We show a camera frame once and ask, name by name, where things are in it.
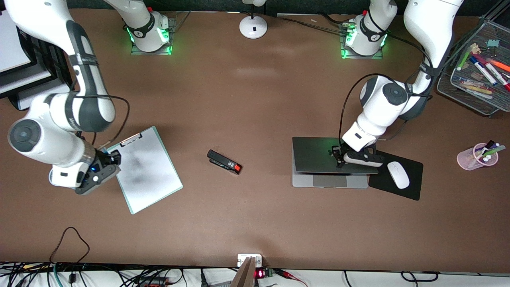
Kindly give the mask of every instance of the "brown tabletop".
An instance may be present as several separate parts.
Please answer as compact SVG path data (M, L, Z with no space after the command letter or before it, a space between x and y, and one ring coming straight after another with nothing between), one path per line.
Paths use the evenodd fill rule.
M24 112L4 99L0 260L47 261L64 228L75 226L91 246L87 262L233 266L238 253L261 253L282 268L510 273L510 154L472 172L455 159L489 139L510 145L507 114L485 118L437 95L401 134L379 143L424 164L419 201L373 188L292 187L292 137L336 136L351 85L375 72L405 80L422 57L411 46L389 39L382 61L341 59L335 35L266 17L267 34L249 40L238 29L244 15L192 13L173 55L131 56L115 11L72 15L110 94L131 103L120 138L156 126L184 188L131 215L116 179L88 196L54 187L50 165L9 146L7 131ZM332 27L318 16L299 19ZM455 29L476 22L457 18ZM411 39L401 18L391 28ZM124 117L123 103L115 105L117 120L99 144ZM347 125L361 110L352 97ZM242 164L241 175L210 164L209 149ZM55 260L76 261L85 250L70 233Z

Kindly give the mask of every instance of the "clipboard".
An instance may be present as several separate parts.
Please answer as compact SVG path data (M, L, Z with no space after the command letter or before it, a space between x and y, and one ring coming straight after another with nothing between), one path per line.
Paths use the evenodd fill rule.
M156 127L152 126L108 148L120 153L120 188L131 214L183 188Z

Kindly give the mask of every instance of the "mouse pad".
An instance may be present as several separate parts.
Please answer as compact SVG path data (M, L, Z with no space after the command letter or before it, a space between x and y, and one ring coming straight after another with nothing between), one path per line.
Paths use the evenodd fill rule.
M399 157L382 151L376 151L375 154L382 155L384 157L384 163L381 167L378 168L378 174L370 175L368 186L413 200L420 200L423 164L421 162ZM404 167L405 172L409 177L408 187L399 189L397 185L395 185L395 182L393 182L390 171L388 171L388 163L392 161L398 161L402 167Z

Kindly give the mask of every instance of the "pink pen holder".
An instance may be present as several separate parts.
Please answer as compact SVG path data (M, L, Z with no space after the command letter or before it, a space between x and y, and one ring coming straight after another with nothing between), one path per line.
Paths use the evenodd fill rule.
M485 143L479 143L474 147L467 149L463 152L460 152L457 155L457 163L465 170L472 171L477 168L482 168L484 166L495 165L498 162L498 153L492 155L492 158L489 161L484 162L482 158L476 159L475 150L479 148L485 147Z

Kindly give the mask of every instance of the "white round base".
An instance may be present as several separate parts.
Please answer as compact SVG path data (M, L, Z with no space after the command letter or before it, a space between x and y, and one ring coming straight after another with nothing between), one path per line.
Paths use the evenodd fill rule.
M239 31L246 38L258 39L266 34L267 23L260 16L255 16L253 19L251 19L251 16L248 16L239 23Z

